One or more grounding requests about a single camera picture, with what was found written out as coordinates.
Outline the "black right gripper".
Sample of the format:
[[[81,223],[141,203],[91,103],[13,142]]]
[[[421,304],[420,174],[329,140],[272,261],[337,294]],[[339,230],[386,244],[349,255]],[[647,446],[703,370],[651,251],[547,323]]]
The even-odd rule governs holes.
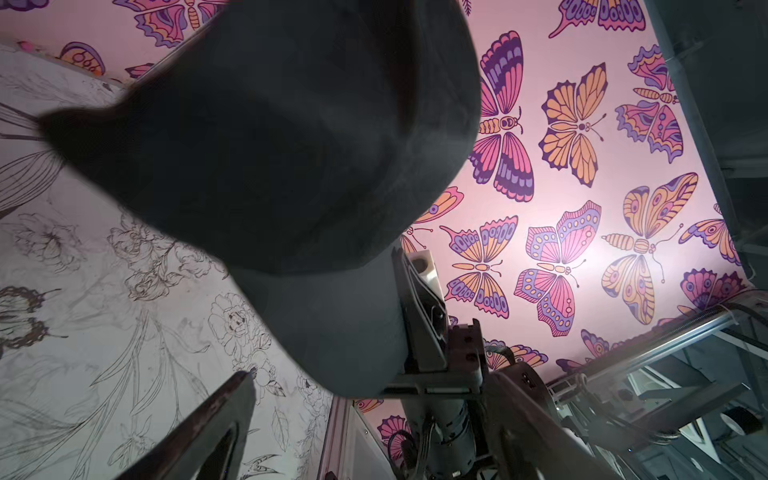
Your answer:
[[[523,450],[531,435],[509,423],[531,407],[556,419],[535,371],[546,356],[527,346],[485,342],[478,322],[448,329],[444,297],[421,280],[406,254],[395,248],[392,261],[408,342],[405,370],[418,373],[385,389],[385,397],[400,400],[407,424],[381,431],[400,476],[537,477]]]

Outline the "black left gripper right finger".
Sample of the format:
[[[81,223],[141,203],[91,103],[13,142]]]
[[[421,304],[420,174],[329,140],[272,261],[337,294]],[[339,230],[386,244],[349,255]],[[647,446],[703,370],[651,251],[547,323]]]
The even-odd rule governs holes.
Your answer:
[[[616,479],[521,387],[494,372],[483,387],[484,435],[500,479]]]

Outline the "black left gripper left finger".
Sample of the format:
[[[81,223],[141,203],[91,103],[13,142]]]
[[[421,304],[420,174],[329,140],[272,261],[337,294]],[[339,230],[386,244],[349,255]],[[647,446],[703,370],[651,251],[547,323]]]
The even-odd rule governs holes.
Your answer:
[[[118,479],[237,478],[255,401],[252,375],[234,373]]]

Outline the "black cap with white patch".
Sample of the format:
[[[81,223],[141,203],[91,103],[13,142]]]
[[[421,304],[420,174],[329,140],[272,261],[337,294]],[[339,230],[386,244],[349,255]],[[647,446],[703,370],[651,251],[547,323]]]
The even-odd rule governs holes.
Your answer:
[[[454,1],[233,1],[119,103],[38,128],[138,219],[220,260],[316,383],[372,397],[408,353],[393,250],[479,117]]]

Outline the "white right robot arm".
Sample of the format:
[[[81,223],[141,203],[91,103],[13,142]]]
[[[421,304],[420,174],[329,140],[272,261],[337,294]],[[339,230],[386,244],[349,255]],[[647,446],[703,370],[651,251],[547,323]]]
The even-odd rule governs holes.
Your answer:
[[[684,287],[710,293],[710,302],[667,319],[649,333],[609,343],[589,331],[583,362],[559,361],[565,376],[547,384],[543,353],[524,345],[482,341],[469,327],[471,356],[500,383],[509,402],[450,400],[441,419],[423,427],[423,410],[393,415],[378,426],[387,459],[401,478],[415,479],[647,479],[644,451],[690,453],[704,475],[722,477],[703,425],[718,413],[735,432],[761,424],[737,399],[744,382],[709,378],[677,356],[711,335],[732,336],[746,319],[765,321],[767,295],[744,290],[735,276],[691,271]]]

